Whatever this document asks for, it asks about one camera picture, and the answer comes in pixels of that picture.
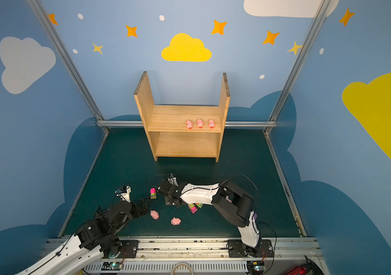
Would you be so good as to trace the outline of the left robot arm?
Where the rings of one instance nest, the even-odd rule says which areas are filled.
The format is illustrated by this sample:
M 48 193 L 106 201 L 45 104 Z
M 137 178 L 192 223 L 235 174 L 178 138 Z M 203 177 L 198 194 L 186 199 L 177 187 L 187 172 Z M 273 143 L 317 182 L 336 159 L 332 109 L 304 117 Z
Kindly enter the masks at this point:
M 99 209 L 62 245 L 20 272 L 21 275 L 73 275 L 101 259 L 123 262 L 137 255 L 138 241 L 123 241 L 117 235 L 127 224 L 150 213 L 150 198 L 119 202 Z

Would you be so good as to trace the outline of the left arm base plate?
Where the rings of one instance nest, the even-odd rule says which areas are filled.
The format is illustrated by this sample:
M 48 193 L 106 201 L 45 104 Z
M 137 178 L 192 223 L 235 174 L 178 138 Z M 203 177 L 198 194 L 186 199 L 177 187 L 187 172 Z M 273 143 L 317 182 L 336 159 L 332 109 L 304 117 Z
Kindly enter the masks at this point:
M 135 239 L 123 239 L 116 241 L 108 250 L 110 259 L 133 259 L 137 256 L 139 241 Z

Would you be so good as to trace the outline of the pink pig toy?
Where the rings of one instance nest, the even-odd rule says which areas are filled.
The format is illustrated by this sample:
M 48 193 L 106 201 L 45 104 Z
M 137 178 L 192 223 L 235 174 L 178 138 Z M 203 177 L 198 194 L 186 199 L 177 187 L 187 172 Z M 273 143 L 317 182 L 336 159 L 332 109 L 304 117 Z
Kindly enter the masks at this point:
M 204 122 L 203 122 L 201 119 L 198 119 L 198 120 L 197 120 L 197 127 L 198 127 L 199 129 L 201 129 L 201 128 L 204 127 Z
M 186 121 L 186 128 L 187 129 L 192 129 L 193 128 L 193 122 L 191 120 Z
M 209 126 L 209 128 L 214 129 L 214 128 L 215 128 L 215 125 L 216 125 L 216 123 L 215 123 L 214 120 L 210 119 L 210 120 L 208 121 L 208 126 Z
M 159 213 L 157 211 L 155 211 L 155 210 L 151 210 L 150 211 L 150 215 L 155 220 L 159 219 Z
M 181 219 L 174 217 L 170 222 L 172 225 L 179 225 L 181 223 Z

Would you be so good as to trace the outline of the pink cab green truck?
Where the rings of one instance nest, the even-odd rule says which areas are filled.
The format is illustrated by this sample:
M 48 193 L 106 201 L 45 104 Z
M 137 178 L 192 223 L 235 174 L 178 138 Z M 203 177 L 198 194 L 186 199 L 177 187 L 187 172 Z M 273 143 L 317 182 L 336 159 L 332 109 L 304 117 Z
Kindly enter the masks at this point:
M 150 189 L 150 199 L 151 200 L 156 199 L 156 189 L 155 188 Z

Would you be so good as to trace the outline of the wooden shelf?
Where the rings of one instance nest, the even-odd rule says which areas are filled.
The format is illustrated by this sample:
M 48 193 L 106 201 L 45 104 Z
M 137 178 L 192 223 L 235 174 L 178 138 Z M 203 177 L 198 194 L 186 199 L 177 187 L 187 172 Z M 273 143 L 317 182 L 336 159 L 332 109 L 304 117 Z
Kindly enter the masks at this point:
M 231 94 L 226 73 L 223 73 L 219 105 L 156 105 L 146 71 L 143 72 L 134 92 L 143 128 L 153 158 L 184 157 L 214 158 L 219 160 L 226 126 Z M 197 127 L 197 120 L 204 127 Z M 212 119 L 216 125 L 209 128 Z M 186 128 L 186 121 L 193 128 Z

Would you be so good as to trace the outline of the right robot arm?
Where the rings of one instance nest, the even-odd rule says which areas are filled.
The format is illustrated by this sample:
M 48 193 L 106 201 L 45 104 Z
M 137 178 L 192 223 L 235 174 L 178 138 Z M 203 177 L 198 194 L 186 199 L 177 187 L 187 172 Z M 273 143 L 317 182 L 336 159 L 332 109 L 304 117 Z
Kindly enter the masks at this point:
M 158 192 L 167 205 L 182 206 L 203 204 L 213 206 L 240 232 L 241 242 L 246 248 L 259 246 L 260 231 L 252 196 L 230 180 L 212 185 L 178 184 L 173 176 L 163 179 Z

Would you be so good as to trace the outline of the magenta green toy truck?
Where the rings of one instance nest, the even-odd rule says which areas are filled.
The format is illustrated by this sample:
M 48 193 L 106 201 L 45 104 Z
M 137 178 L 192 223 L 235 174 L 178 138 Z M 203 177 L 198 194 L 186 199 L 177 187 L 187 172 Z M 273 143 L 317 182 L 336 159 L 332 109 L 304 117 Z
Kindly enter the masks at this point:
M 188 204 L 188 207 L 192 214 L 196 213 L 198 211 L 197 207 L 194 204 Z

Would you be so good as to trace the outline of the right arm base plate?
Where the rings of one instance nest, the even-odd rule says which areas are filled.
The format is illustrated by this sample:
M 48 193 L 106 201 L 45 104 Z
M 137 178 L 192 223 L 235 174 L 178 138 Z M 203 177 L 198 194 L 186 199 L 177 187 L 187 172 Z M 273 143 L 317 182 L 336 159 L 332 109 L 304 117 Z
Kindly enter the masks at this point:
M 230 239 L 226 243 L 230 258 L 273 258 L 274 248 L 269 239 L 260 240 L 256 247 L 243 244 L 240 240 Z

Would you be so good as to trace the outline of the red black tool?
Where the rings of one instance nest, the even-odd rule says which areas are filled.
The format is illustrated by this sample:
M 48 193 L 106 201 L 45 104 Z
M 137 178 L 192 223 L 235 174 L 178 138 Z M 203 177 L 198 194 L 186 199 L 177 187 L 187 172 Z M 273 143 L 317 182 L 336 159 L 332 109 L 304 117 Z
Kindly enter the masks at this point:
M 307 256 L 305 256 L 306 263 L 293 267 L 285 272 L 282 275 L 324 275 L 322 269 Z

